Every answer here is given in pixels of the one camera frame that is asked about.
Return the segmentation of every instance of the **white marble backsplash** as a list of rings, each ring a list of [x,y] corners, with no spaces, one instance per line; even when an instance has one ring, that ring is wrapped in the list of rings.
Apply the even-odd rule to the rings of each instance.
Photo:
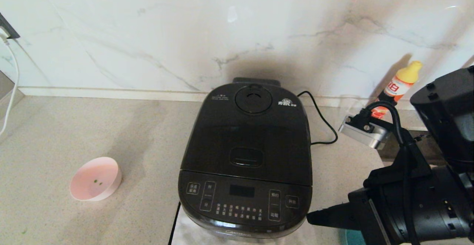
[[[367,98],[391,66],[425,64],[413,93],[474,59],[474,0],[0,0],[0,12],[21,35],[22,87],[210,91],[250,76]]]

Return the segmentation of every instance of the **brand logo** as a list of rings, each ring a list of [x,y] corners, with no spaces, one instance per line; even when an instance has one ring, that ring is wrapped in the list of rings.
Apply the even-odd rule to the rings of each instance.
[[[293,102],[290,99],[283,99],[280,102],[278,102],[278,105],[296,107],[296,104],[293,104]]]
[[[232,230],[226,230],[226,233],[231,234],[231,235],[252,236],[251,234],[245,234],[245,233],[242,233],[242,232],[235,232],[235,231],[232,231]]]

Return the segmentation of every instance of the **kitchen counter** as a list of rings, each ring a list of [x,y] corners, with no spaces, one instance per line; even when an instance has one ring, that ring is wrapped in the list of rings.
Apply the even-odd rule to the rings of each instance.
[[[167,244],[178,205],[181,159],[200,103],[25,97],[0,140],[0,244]],[[332,132],[306,107],[313,141]],[[321,108],[338,128],[337,108]],[[340,135],[315,145],[310,210],[347,201],[377,152]],[[90,159],[114,158],[123,182],[109,198],[80,202],[69,182]],[[313,244],[338,244],[340,231],[315,226]]]

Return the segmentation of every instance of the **control button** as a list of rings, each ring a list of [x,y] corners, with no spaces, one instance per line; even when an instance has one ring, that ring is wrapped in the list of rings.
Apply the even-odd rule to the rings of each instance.
[[[199,183],[189,182],[188,188],[186,189],[186,193],[197,195],[199,193]]]
[[[199,209],[201,211],[209,212],[211,210],[211,206],[212,206],[212,198],[209,198],[208,196],[204,196],[203,199],[201,200],[201,205]]]
[[[214,196],[214,191],[216,189],[216,183],[213,181],[206,181],[204,184],[204,194]]]
[[[271,189],[268,197],[270,204],[280,205],[280,195],[280,191],[277,191],[276,189]]]
[[[270,211],[268,212],[268,219],[271,221],[280,221],[279,206],[270,206]]]
[[[288,208],[296,209],[296,208],[300,207],[300,198],[298,198],[297,196],[286,195],[285,196],[285,205]]]

